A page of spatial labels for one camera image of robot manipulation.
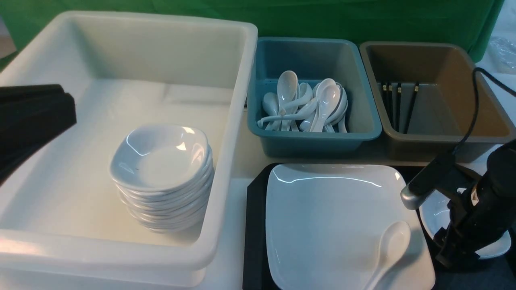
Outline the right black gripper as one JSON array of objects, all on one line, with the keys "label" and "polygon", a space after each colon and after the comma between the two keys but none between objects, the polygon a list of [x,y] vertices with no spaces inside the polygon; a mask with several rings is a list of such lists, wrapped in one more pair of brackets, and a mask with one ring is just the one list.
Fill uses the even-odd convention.
[{"label": "right black gripper", "polygon": [[435,259],[448,269],[470,269],[479,250],[497,242],[515,224],[515,182],[481,178],[450,206],[450,222],[433,239]]}]

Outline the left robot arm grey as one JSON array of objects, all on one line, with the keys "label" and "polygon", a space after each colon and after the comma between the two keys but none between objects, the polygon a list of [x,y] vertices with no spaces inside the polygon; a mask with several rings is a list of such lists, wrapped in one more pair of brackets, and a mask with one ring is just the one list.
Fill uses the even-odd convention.
[{"label": "left robot arm grey", "polygon": [[75,99],[59,84],[0,89],[0,183],[77,123]]}]

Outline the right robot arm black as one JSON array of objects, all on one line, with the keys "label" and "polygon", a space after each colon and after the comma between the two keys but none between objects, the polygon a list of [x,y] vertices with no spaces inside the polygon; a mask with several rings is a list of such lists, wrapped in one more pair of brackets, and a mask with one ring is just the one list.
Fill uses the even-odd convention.
[{"label": "right robot arm black", "polygon": [[435,259],[444,267],[466,268],[477,251],[500,239],[515,223],[515,141],[495,151],[483,175],[456,163],[454,154],[437,156],[400,193],[407,209],[418,209],[438,191],[449,198],[449,224],[433,237]]}]

